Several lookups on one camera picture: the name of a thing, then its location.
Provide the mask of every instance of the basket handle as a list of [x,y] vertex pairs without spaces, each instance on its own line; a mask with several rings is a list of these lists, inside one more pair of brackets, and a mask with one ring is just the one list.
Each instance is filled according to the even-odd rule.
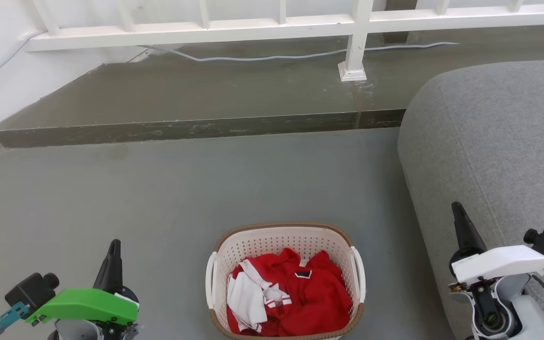
[[358,272],[358,287],[360,288],[360,303],[364,303],[366,296],[366,276],[365,265],[362,263],[362,258],[356,247],[352,246],[352,256],[356,261],[356,269]]
[[207,298],[207,306],[209,306],[209,309],[213,309],[213,263],[215,262],[217,254],[217,252],[213,252],[211,256],[209,256],[209,261],[207,261],[207,272],[205,273],[205,297]]

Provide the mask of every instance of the red clothing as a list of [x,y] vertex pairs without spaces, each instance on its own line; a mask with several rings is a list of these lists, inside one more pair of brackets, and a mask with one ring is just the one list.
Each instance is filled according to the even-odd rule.
[[[268,321],[261,323],[261,332],[240,331],[238,323],[227,307],[228,323],[236,334],[260,336],[302,336],[334,332],[350,321],[352,299],[341,278],[341,269],[330,261],[324,250],[300,267],[300,256],[285,248],[280,255],[264,254],[247,258],[261,278],[287,292],[290,298],[282,303],[266,301]],[[239,265],[233,278],[243,271]]]

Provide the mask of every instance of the white plastic basket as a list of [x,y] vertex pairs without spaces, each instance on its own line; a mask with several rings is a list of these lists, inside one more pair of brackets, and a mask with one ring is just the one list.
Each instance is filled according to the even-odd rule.
[[226,315],[226,294],[229,274],[247,256],[280,254],[284,248],[291,248],[300,254],[302,263],[326,250],[343,272],[348,293],[352,297],[350,322],[346,327],[331,333],[309,336],[280,337],[295,340],[338,339],[352,331],[364,310],[366,280],[365,269],[358,250],[349,237],[339,228],[313,222],[278,222],[255,224],[234,229],[219,241],[209,257],[205,275],[207,305],[218,330],[234,340],[255,340],[261,336],[234,334],[228,327]]

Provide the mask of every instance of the white cloth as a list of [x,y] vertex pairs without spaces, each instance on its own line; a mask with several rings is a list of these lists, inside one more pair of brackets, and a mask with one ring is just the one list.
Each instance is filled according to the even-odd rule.
[[251,328],[261,332],[260,323],[268,320],[262,289],[244,272],[238,273],[236,279],[228,280],[228,307],[235,315],[241,331]]
[[232,310],[240,331],[250,328],[261,332],[260,323],[268,321],[266,306],[274,308],[281,304],[291,304],[289,294],[278,289],[278,284],[272,285],[262,279],[255,267],[244,260],[240,264],[243,272],[230,274],[228,279],[228,307]]

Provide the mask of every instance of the sofa cushion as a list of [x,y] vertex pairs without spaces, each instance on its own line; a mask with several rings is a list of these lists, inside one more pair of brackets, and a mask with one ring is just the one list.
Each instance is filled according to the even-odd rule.
[[[521,245],[529,228],[544,230],[544,61],[469,67],[430,80],[408,106],[399,156],[460,340],[471,334],[471,312],[447,288],[458,247],[451,202],[462,202],[488,248]],[[531,282],[527,292],[544,310],[544,289]]]

